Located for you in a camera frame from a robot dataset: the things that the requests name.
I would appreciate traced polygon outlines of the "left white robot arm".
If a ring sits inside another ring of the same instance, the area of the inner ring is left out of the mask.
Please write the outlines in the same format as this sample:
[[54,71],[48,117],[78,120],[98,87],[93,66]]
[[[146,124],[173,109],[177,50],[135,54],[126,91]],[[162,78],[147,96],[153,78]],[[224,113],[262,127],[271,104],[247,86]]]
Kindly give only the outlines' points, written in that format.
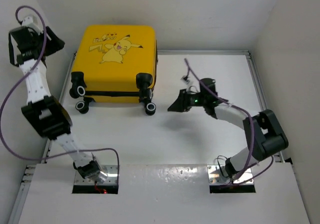
[[72,120],[68,112],[50,93],[45,58],[65,46],[53,31],[21,26],[8,33],[11,64],[20,68],[27,87],[27,103],[21,112],[35,131],[58,143],[73,160],[73,167],[83,179],[102,182],[106,176],[91,151],[85,150],[72,134]]

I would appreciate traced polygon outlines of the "yellow suitcase with grey lining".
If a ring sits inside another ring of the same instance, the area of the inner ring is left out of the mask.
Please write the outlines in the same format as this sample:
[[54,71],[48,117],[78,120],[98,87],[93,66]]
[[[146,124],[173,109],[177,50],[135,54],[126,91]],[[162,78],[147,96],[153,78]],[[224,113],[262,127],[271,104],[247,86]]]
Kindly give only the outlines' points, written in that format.
[[71,69],[69,95],[81,98],[75,109],[89,111],[90,103],[137,103],[145,113],[156,112],[156,32],[148,25],[89,25]]

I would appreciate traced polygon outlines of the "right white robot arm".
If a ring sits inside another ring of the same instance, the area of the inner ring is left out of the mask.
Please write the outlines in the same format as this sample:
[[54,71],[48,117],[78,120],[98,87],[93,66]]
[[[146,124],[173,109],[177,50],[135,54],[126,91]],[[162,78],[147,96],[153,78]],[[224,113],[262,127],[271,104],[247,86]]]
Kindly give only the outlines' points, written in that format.
[[272,110],[249,112],[229,104],[227,99],[218,96],[216,81],[212,78],[201,79],[199,87],[199,92],[181,89],[167,110],[184,113],[192,107],[202,107],[210,117],[226,121],[244,131],[247,146],[228,157],[223,167],[229,179],[236,179],[243,170],[288,148],[288,138]]

